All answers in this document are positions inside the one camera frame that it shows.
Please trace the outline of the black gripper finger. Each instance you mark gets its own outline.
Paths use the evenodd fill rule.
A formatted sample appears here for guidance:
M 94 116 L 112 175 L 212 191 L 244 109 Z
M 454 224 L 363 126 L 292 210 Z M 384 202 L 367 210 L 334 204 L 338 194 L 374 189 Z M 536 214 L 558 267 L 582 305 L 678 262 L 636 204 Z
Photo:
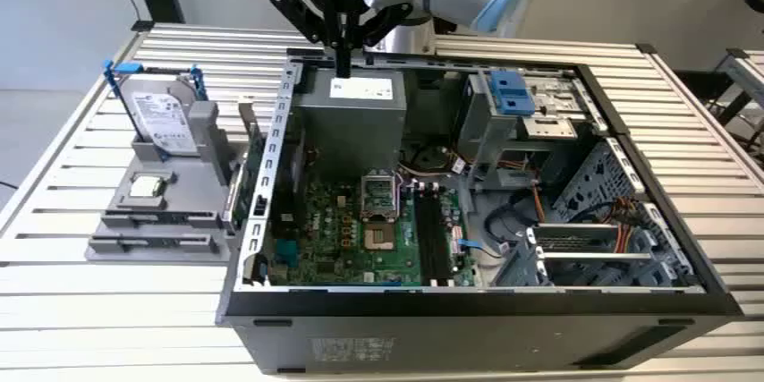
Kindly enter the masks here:
M 403 23 L 412 12 L 411 4 L 395 4 L 384 7 L 364 23 L 360 23 L 360 9 L 347 13 L 343 35 L 343 77 L 351 76 L 351 53 L 360 47 L 372 47 Z
M 344 39 L 334 0 L 324 0 L 319 16 L 303 0 L 270 0 L 296 30 L 315 44 L 322 43 L 335 51 L 336 77 L 344 77 Z

